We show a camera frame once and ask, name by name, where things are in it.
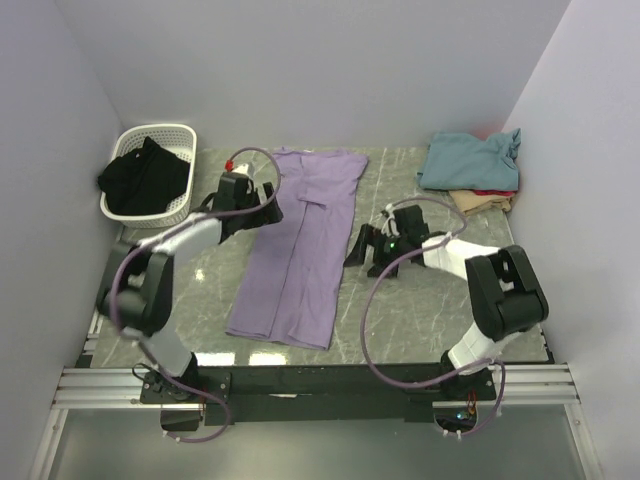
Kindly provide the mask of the purple t shirt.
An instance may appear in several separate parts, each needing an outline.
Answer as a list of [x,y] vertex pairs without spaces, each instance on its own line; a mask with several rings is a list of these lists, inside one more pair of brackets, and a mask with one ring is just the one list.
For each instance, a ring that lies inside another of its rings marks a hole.
[[280,222],[259,228],[227,334],[330,346],[364,154],[280,149]]

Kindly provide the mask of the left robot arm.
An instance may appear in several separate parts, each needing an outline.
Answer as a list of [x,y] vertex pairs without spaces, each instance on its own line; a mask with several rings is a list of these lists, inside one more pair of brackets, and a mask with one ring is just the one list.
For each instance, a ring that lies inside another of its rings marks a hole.
[[270,182],[263,185],[266,200],[260,200],[252,168],[244,163],[223,173],[196,212],[168,230],[136,243],[118,241],[103,272],[98,312],[138,345],[179,402],[197,395],[200,378],[195,354],[170,322],[176,268],[239,231],[283,219]]

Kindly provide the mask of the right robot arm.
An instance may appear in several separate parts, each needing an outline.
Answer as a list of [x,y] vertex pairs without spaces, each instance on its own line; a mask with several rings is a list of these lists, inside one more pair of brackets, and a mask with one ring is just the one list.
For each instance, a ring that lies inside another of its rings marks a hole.
[[495,364],[505,346],[520,334],[545,321],[549,305],[524,249],[484,246],[461,240],[455,231],[432,231],[420,206],[402,202],[388,205],[381,228],[363,224],[344,266],[364,263],[368,248],[373,264],[367,276],[381,282],[398,275],[408,260],[423,268],[439,270],[464,280],[469,291],[473,321],[462,338],[441,359],[442,371],[433,380],[393,380],[373,363],[360,328],[362,351],[372,372],[400,388],[426,388],[439,383],[444,395],[460,399],[474,386],[473,374]]

